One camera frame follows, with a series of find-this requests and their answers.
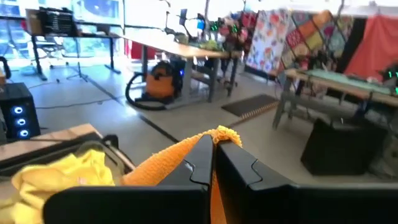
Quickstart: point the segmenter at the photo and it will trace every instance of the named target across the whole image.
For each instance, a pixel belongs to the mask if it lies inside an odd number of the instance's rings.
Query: red fabric
[[[384,70],[398,59],[398,19],[384,16],[369,18],[364,37],[345,74],[374,77],[382,81],[377,71]]]
[[[148,47],[148,59],[155,59],[156,49],[152,47]],[[131,58],[132,59],[141,59],[142,54],[142,45],[132,42],[131,44]]]

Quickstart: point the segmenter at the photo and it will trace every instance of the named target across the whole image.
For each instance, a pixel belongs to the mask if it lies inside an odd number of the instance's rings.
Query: wooden table
[[[187,62],[185,63],[185,70],[184,70],[184,77],[183,77],[183,86],[181,97],[174,103],[171,103],[166,106],[166,108],[175,108],[178,106],[187,105],[189,103],[201,101],[201,97],[192,98],[190,96],[190,84],[191,84],[191,77],[192,77],[192,67],[193,67],[193,58],[213,58],[214,65],[213,69],[208,74],[210,76],[210,84],[209,84],[209,96],[208,102],[211,102],[213,99],[215,85],[216,85],[216,78],[218,72],[218,64],[221,58],[229,58],[230,56],[233,58],[233,67],[231,73],[231,79],[229,81],[228,87],[228,96],[231,95],[233,90],[233,84],[235,83],[235,76],[236,76],[236,67],[238,64],[238,58],[242,56],[242,52],[215,52],[211,50],[200,49],[198,47],[193,47],[185,44],[180,44],[174,42],[170,39],[167,39],[164,35],[132,35],[132,36],[125,36],[121,35],[121,38],[126,40],[131,40],[135,43],[142,45],[142,72],[143,74],[147,74],[148,72],[148,54],[147,48],[152,47],[164,52],[168,52],[172,55],[177,55],[179,57],[186,58]]]
[[[70,129],[65,129],[62,131],[56,131],[53,133],[43,134],[41,136],[34,137],[34,139],[64,139],[71,140],[76,139],[80,136],[84,136],[89,133],[97,133],[99,136],[101,134],[90,124],[82,124],[76,127],[72,127]],[[45,147],[49,147],[51,145],[56,144],[57,142],[50,141],[18,141],[10,144],[5,144],[0,146],[0,162],[8,159],[15,158],[17,156],[21,156],[23,154],[32,153],[43,149]],[[128,168],[131,170],[135,169],[135,166],[130,160],[120,151],[114,151],[114,153],[125,163]],[[13,192],[14,189],[11,183],[5,181],[0,182],[0,199],[7,198],[10,196],[10,192]]]
[[[342,91],[344,93],[348,93],[358,98],[362,98],[364,100],[369,99],[372,94],[372,101],[384,103],[393,107],[398,107],[398,97],[388,95],[385,93],[380,93],[378,91],[371,91],[365,88],[361,88],[358,86],[349,85],[347,83],[341,83],[334,80],[320,78],[315,76],[310,76],[303,71],[296,70],[296,69],[289,69],[285,72],[286,81],[284,83],[284,90],[281,94],[280,103],[278,105],[277,112],[274,117],[273,127],[276,129],[278,127],[280,118],[285,111],[285,104],[286,102],[290,102],[291,106],[289,111],[289,117],[292,117],[293,110],[296,109],[297,104],[305,106],[307,108],[311,108],[316,111],[320,111],[326,114],[334,114],[336,116],[341,117],[351,117],[352,113],[347,113],[347,111],[342,111],[341,108],[336,108],[335,106],[330,106],[325,104],[324,102],[317,102],[315,100],[308,100],[305,98],[301,98],[300,96],[296,95],[295,93],[290,92],[290,86],[292,84],[292,80],[299,79],[305,82],[310,81],[311,83],[323,85],[327,88],[332,88],[334,90]],[[396,111],[396,115],[394,119],[398,119],[398,111]]]

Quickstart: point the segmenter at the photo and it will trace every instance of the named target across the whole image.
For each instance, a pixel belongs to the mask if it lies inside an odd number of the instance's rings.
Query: orange vacuum cleaner
[[[171,63],[161,61],[147,75],[135,73],[126,87],[127,101],[144,110],[166,110],[165,106],[173,102],[181,93],[184,67],[185,62],[180,59]],[[146,82],[145,92],[140,98],[132,99],[130,97],[131,85],[138,77],[143,77]],[[162,105],[149,106],[142,104],[144,102],[159,102]]]

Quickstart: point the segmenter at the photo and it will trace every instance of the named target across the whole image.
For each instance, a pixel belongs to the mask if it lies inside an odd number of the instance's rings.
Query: colorful quilt
[[[246,65],[262,72],[281,71],[294,67],[296,56],[322,48],[339,56],[352,26],[352,17],[336,20],[329,11],[260,11]]]
[[[333,18],[330,11],[319,14],[293,12],[279,70],[292,68],[298,55],[326,49],[340,56],[351,33],[353,18]]]
[[[259,11],[246,65],[263,72],[279,67],[289,21],[287,10]]]

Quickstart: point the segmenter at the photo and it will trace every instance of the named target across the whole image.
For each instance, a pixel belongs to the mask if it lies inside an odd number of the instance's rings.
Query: orange crochet fabric
[[[238,146],[242,147],[241,138],[235,131],[219,126],[217,129],[205,131],[204,133],[184,139],[183,141],[152,155],[134,171],[126,174],[122,179],[122,183],[124,185],[157,185],[182,162],[183,158],[205,134],[211,135],[214,144],[218,144],[218,142],[223,140],[231,140]],[[226,223],[215,170],[213,171],[213,181],[211,186],[211,223]]]

